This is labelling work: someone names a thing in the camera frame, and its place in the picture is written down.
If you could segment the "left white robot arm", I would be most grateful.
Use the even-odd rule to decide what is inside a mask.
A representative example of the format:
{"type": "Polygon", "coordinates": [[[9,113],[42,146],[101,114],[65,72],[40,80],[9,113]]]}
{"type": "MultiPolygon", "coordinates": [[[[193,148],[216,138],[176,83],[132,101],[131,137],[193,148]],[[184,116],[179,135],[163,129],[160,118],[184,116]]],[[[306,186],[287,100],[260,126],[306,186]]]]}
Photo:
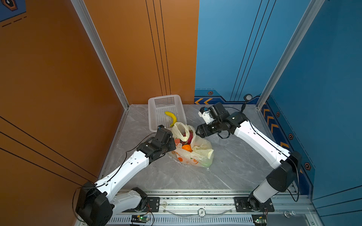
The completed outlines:
{"type": "Polygon", "coordinates": [[[160,125],[155,136],[140,143],[135,152],[96,183],[86,182],[79,188],[75,214],[89,226],[104,226],[112,216],[128,210],[147,211],[147,194],[138,187],[119,195],[118,192],[138,172],[176,149],[173,134],[160,125]]]}

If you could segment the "translucent printed plastic bag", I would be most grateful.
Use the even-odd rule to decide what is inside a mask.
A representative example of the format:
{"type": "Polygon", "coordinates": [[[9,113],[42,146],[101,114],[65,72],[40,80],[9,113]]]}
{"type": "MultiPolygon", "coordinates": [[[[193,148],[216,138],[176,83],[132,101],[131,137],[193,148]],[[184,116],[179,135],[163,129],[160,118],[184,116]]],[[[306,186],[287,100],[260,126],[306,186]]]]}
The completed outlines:
{"type": "Polygon", "coordinates": [[[208,168],[213,162],[214,150],[209,141],[196,134],[195,128],[181,122],[175,123],[172,133],[176,144],[176,150],[170,155],[178,162],[185,165],[193,165],[208,168]],[[190,131],[193,131],[193,139],[190,143],[192,152],[182,149],[189,138],[190,131]]]}

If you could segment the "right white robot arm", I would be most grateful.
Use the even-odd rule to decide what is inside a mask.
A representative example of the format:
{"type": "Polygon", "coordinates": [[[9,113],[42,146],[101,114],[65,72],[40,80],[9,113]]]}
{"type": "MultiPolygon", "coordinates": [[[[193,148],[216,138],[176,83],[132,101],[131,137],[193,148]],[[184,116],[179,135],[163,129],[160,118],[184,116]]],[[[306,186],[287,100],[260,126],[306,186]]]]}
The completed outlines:
{"type": "Polygon", "coordinates": [[[301,154],[297,151],[290,152],[276,144],[260,132],[242,111],[229,113],[222,103],[217,103],[201,108],[199,116],[204,123],[197,127],[198,136],[205,138],[226,131],[249,144],[273,168],[266,179],[250,193],[246,202],[247,209],[263,211],[269,199],[287,191],[294,181],[300,181],[301,154]]]}

